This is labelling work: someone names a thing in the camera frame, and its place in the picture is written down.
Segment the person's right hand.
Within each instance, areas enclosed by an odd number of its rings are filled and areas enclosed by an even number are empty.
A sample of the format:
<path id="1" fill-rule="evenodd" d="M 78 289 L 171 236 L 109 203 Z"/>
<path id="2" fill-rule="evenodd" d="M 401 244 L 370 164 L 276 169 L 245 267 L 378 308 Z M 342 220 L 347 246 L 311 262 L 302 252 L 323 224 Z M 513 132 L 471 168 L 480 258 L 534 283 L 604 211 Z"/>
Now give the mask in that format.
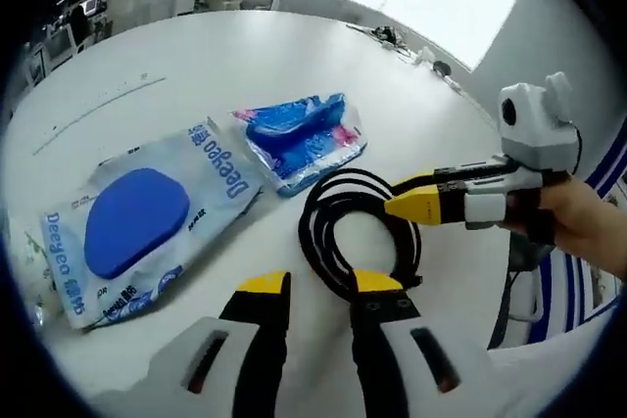
<path id="1" fill-rule="evenodd" d="M 584 181 L 570 177 L 539 190 L 539 209 L 555 217 L 555 245 L 599 269 L 626 278 L 626 213 Z"/>

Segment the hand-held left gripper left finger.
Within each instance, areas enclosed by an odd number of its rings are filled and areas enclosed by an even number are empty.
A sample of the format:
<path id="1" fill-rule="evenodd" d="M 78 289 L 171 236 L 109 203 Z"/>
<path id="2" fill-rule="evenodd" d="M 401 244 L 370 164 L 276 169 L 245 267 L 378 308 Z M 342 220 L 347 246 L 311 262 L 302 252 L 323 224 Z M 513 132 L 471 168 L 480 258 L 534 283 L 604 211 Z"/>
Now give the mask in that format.
<path id="1" fill-rule="evenodd" d="M 286 360 L 291 274 L 249 278 L 217 318 L 203 317 L 155 354 L 148 417 L 272 417 Z"/>

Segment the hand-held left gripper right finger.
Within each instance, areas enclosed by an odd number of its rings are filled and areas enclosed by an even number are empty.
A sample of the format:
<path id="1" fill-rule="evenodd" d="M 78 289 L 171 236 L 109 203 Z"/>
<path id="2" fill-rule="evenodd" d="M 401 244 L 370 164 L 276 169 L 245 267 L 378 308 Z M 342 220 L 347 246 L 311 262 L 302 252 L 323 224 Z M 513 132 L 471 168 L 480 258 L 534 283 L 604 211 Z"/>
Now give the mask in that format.
<path id="1" fill-rule="evenodd" d="M 490 365 L 481 347 L 420 315 L 400 282 L 355 269 L 352 353 L 368 417 L 488 417 Z"/>

